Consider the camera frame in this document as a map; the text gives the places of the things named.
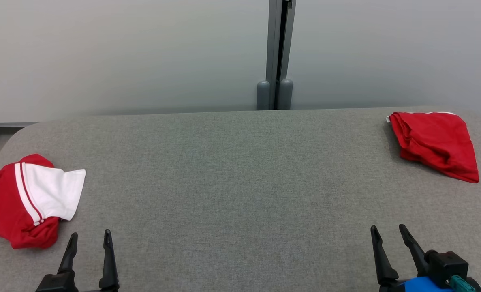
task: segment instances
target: fabric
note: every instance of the fabric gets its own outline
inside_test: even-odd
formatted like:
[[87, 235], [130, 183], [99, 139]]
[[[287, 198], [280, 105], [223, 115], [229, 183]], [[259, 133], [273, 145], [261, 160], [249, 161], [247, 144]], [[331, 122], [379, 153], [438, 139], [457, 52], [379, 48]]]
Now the fabric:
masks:
[[466, 122], [448, 112], [394, 112], [389, 117], [401, 157], [449, 177], [477, 183], [479, 172]]
[[63, 172], [40, 155], [28, 155], [0, 171], [0, 237], [12, 248], [48, 248], [59, 219], [71, 220], [85, 170]]
[[[481, 117], [467, 124], [481, 171]], [[0, 169], [40, 153], [86, 169], [77, 208], [51, 248], [0, 238], [0, 291], [35, 291], [71, 233], [80, 291], [102, 277], [112, 231], [120, 292], [377, 292], [375, 224], [401, 279], [415, 264], [398, 230], [454, 251], [481, 284], [480, 183], [399, 157], [392, 112], [437, 107], [94, 116], [34, 124], [0, 152]]]

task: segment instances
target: red cloth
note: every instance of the red cloth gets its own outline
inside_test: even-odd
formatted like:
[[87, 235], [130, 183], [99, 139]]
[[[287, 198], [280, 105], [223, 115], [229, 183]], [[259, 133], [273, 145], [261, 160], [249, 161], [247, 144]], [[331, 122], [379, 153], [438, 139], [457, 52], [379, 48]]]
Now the red cloth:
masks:
[[40, 155], [0, 170], [0, 237], [12, 248], [48, 248], [57, 241], [60, 218], [77, 210], [85, 170], [64, 172]]
[[478, 168], [466, 122], [451, 113], [393, 113], [401, 157], [449, 177], [477, 183]]
[[53, 167], [40, 155], [29, 155], [0, 170], [0, 237], [9, 240], [12, 248], [48, 248], [57, 241], [58, 217], [46, 218], [38, 226], [26, 211], [17, 189], [16, 164], [21, 162]]

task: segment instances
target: red and white shirt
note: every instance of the red and white shirt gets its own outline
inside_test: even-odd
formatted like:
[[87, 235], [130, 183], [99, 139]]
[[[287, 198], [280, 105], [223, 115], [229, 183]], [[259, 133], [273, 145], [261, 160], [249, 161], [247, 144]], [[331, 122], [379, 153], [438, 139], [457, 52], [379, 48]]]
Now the red and white shirt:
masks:
[[48, 248], [58, 222], [77, 211], [85, 170], [64, 172], [41, 155], [29, 155], [0, 170], [0, 236], [12, 248]]

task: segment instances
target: teal connector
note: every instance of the teal connector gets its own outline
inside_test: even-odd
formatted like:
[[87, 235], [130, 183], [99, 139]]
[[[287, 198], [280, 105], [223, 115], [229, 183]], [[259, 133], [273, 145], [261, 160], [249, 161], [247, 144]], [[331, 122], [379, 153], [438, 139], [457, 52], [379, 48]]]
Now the teal connector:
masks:
[[460, 276], [454, 275], [449, 281], [449, 286], [455, 290], [455, 292], [476, 292], [476, 289], [469, 285]]

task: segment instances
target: blue robot part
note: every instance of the blue robot part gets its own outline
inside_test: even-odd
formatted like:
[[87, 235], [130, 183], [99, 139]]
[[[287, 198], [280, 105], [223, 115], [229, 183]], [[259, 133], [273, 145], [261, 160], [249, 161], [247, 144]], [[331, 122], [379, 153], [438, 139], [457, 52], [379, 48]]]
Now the blue robot part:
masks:
[[383, 239], [374, 225], [370, 228], [379, 292], [481, 292], [480, 285], [467, 277], [468, 263], [455, 253], [424, 253], [405, 225], [399, 225], [404, 244], [417, 268], [417, 277], [398, 280], [396, 270], [383, 249]]

